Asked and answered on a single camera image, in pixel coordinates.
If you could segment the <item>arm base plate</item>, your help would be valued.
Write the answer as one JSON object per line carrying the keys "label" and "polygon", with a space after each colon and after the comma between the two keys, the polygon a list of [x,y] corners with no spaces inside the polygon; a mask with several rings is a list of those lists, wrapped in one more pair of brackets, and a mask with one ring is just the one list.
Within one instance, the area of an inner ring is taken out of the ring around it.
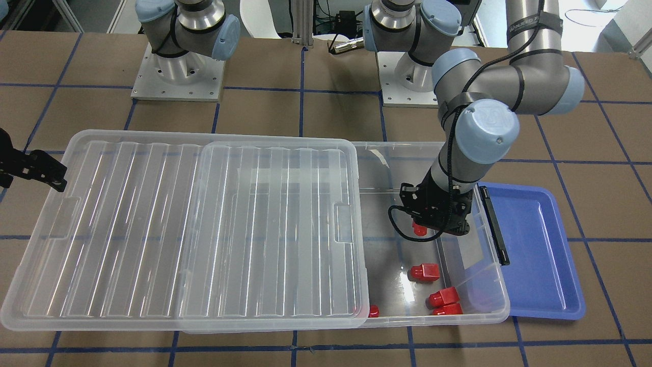
{"label": "arm base plate", "polygon": [[131,97],[151,101],[219,102],[226,61],[194,52],[163,58],[145,49]]}
{"label": "arm base plate", "polygon": [[385,106],[438,108],[430,66],[416,63],[406,52],[380,51],[376,59]]}

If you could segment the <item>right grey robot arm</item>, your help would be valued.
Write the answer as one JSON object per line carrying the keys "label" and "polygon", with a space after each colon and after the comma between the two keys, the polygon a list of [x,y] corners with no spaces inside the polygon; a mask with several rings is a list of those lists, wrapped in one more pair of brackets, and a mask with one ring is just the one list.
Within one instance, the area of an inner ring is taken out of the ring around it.
{"label": "right grey robot arm", "polygon": [[[137,1],[135,13],[148,39],[132,96],[139,100],[216,100],[224,63],[240,39],[240,21],[221,1]],[[63,192],[67,167],[42,149],[14,148],[2,130],[2,188],[16,177]]]}

